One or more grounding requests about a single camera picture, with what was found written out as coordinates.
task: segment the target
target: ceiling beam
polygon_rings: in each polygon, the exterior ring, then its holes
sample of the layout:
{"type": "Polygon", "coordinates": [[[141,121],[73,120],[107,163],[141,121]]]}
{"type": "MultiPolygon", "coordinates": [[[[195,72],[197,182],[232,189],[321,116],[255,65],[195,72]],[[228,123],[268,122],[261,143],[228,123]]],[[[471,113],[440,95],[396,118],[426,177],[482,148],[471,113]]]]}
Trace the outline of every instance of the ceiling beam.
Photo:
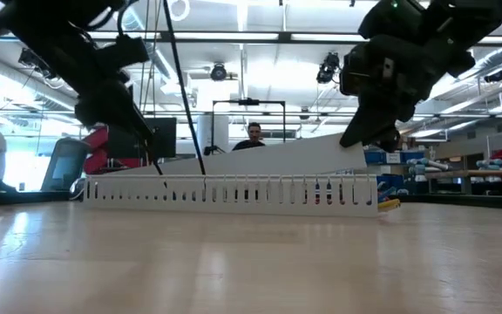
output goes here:
{"type": "MultiPolygon", "coordinates": [[[[147,43],[169,43],[167,31],[126,31],[131,37],[144,38],[147,43]]],[[[115,41],[116,31],[91,31],[96,42],[115,41]]],[[[347,44],[364,43],[355,32],[307,32],[307,31],[176,31],[178,43],[225,43],[225,44],[347,44]]],[[[0,37],[0,41],[18,41],[12,35],[0,37]]],[[[488,36],[474,47],[502,47],[502,35],[488,36]]]]}

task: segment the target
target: cable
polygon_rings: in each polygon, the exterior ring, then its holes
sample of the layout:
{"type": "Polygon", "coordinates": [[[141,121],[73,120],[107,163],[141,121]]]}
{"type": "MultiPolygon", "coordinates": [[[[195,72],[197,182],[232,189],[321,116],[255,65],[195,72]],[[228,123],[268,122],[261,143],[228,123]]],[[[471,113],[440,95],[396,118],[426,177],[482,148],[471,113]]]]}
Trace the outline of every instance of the cable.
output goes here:
{"type": "Polygon", "coordinates": [[[197,134],[195,132],[195,126],[193,125],[193,118],[191,117],[191,108],[189,107],[189,100],[187,99],[187,93],[185,90],[185,84],[183,82],[183,72],[181,71],[180,56],[178,54],[178,47],[175,41],[175,34],[173,33],[172,17],[170,16],[170,8],[168,6],[167,0],[164,0],[164,13],[166,16],[167,32],[170,36],[170,43],[172,44],[172,54],[173,61],[175,61],[175,70],[178,75],[178,80],[180,83],[181,97],[183,98],[183,106],[185,107],[185,112],[187,115],[187,123],[189,124],[189,129],[191,130],[191,136],[193,137],[193,145],[197,151],[197,158],[199,159],[200,172],[205,175],[205,163],[202,159],[202,153],[200,152],[199,142],[197,141],[197,134]]]}
{"type": "Polygon", "coordinates": [[[124,9],[121,9],[118,14],[118,34],[120,36],[123,36],[123,25],[121,25],[121,23],[123,23],[123,16],[125,15],[127,8],[128,6],[124,9]]]}
{"type": "MultiPolygon", "coordinates": [[[[33,75],[34,75],[34,72],[36,71],[36,68],[33,68],[31,70],[31,73],[28,75],[28,77],[26,78],[26,80],[24,81],[23,83],[23,86],[21,86],[21,90],[24,89],[26,87],[26,85],[28,84],[28,82],[32,79],[33,75]]],[[[13,100],[9,100],[7,102],[7,104],[3,105],[1,108],[0,108],[0,111],[2,111],[6,106],[10,105],[11,103],[13,102],[13,100]]]]}

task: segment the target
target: security camera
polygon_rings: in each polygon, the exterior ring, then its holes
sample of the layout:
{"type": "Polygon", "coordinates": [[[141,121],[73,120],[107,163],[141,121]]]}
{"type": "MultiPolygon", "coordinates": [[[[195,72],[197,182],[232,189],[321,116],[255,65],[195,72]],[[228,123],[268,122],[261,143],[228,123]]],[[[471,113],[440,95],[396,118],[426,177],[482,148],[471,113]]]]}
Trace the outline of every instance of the security camera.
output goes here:
{"type": "Polygon", "coordinates": [[[210,79],[214,82],[221,82],[227,77],[227,71],[224,64],[215,64],[212,71],[210,71],[210,79]]]}

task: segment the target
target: black cable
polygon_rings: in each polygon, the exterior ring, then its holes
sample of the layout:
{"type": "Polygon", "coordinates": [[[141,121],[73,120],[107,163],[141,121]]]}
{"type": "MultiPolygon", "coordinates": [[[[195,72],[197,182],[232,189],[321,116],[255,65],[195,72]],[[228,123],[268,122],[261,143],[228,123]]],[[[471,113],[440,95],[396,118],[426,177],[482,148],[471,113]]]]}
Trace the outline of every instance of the black cable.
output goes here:
{"type": "Polygon", "coordinates": [[[128,7],[125,7],[124,9],[121,9],[118,14],[118,34],[120,36],[123,36],[123,16],[125,15],[128,7]]]}
{"type": "Polygon", "coordinates": [[[197,151],[197,158],[199,159],[200,172],[205,175],[205,163],[202,160],[202,153],[200,152],[199,142],[197,141],[197,134],[195,132],[195,126],[193,125],[193,118],[191,117],[191,108],[189,107],[189,100],[187,99],[187,93],[185,91],[185,84],[183,82],[183,72],[181,71],[180,56],[178,54],[178,47],[175,41],[175,34],[173,33],[172,17],[170,16],[170,7],[168,6],[167,0],[164,0],[164,15],[166,16],[167,32],[170,36],[170,43],[172,44],[172,54],[173,61],[175,62],[175,70],[178,75],[178,80],[181,88],[181,97],[183,98],[183,106],[185,107],[185,112],[187,115],[187,123],[189,124],[189,129],[191,130],[191,136],[193,137],[193,145],[197,151]]]}

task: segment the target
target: yellow object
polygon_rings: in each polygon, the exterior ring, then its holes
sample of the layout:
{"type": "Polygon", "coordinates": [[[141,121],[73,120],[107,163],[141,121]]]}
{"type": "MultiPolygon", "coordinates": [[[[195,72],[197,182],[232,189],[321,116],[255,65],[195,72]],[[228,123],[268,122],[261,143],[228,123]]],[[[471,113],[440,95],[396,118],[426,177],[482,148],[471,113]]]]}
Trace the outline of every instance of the yellow object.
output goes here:
{"type": "Polygon", "coordinates": [[[378,205],[379,212],[389,212],[392,209],[399,207],[400,207],[400,200],[384,201],[382,203],[379,203],[378,205]]]}

